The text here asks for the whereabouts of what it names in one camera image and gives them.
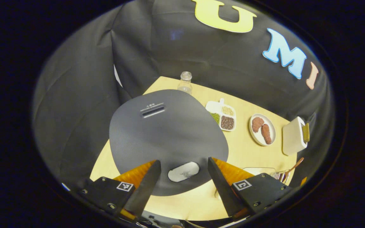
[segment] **letter m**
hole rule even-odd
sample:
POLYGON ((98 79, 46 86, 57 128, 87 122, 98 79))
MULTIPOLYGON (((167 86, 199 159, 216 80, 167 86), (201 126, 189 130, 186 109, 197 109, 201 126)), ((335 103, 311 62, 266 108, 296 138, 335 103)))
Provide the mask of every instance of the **letter m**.
POLYGON ((293 62, 292 65, 288 67, 288 71, 296 78, 301 79, 302 68, 304 67, 304 61, 307 58, 305 53, 297 47, 290 51, 290 47, 284 36, 270 28, 268 28, 267 31, 271 33, 271 43, 268 51, 263 52, 263 56, 273 62, 278 62, 279 52, 281 54, 281 65, 286 67, 293 62))

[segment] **brown meat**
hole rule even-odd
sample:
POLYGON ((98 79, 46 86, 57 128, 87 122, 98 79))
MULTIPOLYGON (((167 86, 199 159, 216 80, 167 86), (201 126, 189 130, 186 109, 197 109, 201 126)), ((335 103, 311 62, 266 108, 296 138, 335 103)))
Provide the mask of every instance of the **brown meat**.
POLYGON ((264 137, 264 140, 266 141, 267 144, 271 144, 271 138, 270 138, 270 128, 268 127, 267 124, 264 124, 261 127, 261 134, 264 137))
POLYGON ((264 124, 264 120, 260 117, 256 117, 252 120, 252 130, 257 133, 258 129, 264 124))

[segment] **wooden tabletop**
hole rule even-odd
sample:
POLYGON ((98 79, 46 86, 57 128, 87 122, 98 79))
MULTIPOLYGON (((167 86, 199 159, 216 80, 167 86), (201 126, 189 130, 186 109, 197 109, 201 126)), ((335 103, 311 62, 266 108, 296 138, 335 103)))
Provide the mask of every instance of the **wooden tabletop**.
MULTIPOLYGON (((180 80, 159 77, 144 94, 150 92, 176 89, 180 80)), ((192 84, 192 96, 203 106, 208 101, 219 102, 224 98, 225 104, 236 111, 236 129, 223 131, 229 147, 227 162, 241 169, 246 167, 269 167, 277 171, 292 168, 297 161, 297 154, 286 156, 282 153, 282 127, 289 123, 286 119, 232 95, 219 92, 201 85, 192 84), (259 113, 268 117, 276 130, 274 143, 260 146, 249 132, 249 119, 259 113)), ((113 161, 110 142, 107 141, 93 167, 90 179, 95 181, 101 176, 115 178, 120 173, 113 161)), ((291 182, 288 177, 286 185, 291 182)), ((222 200, 215 196, 216 187, 212 180, 193 190, 174 196, 150 196, 145 211, 154 214, 185 220, 214 220, 227 218, 222 200)))

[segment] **bottle cap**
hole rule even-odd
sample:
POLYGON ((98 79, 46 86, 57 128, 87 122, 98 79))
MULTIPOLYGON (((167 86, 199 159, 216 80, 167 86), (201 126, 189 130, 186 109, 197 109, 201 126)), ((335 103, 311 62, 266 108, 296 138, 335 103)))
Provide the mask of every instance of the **bottle cap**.
POLYGON ((188 71, 184 71, 181 73, 181 79, 183 80, 191 80, 192 74, 188 71))

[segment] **glass bottle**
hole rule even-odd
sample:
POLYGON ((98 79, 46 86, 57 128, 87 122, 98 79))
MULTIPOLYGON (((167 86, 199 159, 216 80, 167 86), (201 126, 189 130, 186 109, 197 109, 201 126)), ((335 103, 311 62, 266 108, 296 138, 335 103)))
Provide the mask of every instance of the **glass bottle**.
POLYGON ((184 91, 191 95, 192 93, 192 85, 191 85, 191 78, 192 74, 188 71, 184 71, 181 73, 181 81, 177 86, 177 89, 180 91, 184 91))

